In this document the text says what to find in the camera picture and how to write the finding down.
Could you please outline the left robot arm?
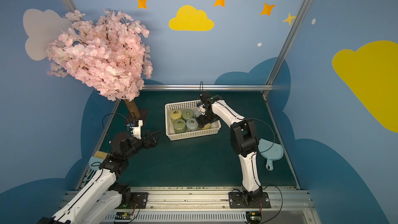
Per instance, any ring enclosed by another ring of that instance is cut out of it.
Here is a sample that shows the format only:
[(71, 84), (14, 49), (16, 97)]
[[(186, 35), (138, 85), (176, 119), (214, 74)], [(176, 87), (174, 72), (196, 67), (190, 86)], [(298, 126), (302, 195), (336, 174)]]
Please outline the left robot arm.
[(115, 208), (132, 202), (130, 186), (117, 183), (129, 159), (141, 149), (155, 148), (161, 132), (144, 131), (140, 137), (121, 132), (110, 142), (110, 151), (93, 178), (52, 217), (39, 224), (99, 224)]

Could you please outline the yellow canister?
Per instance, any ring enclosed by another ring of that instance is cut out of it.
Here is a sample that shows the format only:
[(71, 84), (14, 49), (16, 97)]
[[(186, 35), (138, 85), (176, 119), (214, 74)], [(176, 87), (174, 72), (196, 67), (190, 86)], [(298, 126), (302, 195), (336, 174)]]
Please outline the yellow canister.
[(211, 123), (205, 124), (205, 125), (201, 128), (201, 130), (209, 130), (209, 129), (211, 129)]

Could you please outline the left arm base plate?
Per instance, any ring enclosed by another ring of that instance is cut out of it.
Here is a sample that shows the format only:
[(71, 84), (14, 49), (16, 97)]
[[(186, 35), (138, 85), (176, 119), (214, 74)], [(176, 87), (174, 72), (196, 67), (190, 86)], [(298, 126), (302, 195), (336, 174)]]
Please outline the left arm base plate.
[(148, 192), (132, 192), (130, 198), (125, 203), (121, 203), (117, 209), (145, 209), (148, 196)]

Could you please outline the light blue canister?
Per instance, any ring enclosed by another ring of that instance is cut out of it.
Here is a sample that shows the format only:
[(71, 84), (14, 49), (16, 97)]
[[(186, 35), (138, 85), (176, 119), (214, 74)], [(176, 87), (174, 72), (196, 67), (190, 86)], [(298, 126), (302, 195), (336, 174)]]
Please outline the light blue canister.
[(202, 115), (202, 112), (200, 111), (200, 109), (199, 108), (196, 108), (195, 110), (194, 110), (194, 116), (195, 116), (195, 118), (198, 118), (198, 117), (200, 117)]

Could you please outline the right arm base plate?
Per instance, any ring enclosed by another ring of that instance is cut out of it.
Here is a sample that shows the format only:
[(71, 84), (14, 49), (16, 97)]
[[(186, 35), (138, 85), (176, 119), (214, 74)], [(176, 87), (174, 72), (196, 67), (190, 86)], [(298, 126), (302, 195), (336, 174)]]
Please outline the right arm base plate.
[(262, 197), (254, 202), (246, 202), (243, 194), (238, 191), (231, 191), (228, 193), (229, 197), (229, 205), (230, 208), (236, 209), (236, 208), (271, 208), (271, 201), (269, 199), (269, 196), (266, 192), (263, 193)]

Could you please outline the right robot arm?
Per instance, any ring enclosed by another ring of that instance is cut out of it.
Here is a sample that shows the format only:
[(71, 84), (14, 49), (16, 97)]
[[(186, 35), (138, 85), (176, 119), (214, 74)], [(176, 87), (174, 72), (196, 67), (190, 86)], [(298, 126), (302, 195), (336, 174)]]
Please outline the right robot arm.
[(254, 121), (238, 114), (218, 95), (202, 92), (200, 101), (198, 110), (201, 114), (197, 117), (199, 127), (222, 120), (230, 128), (231, 146), (239, 157), (243, 175), (243, 199), (247, 205), (256, 203), (263, 195), (263, 188), (257, 170), (259, 138)]

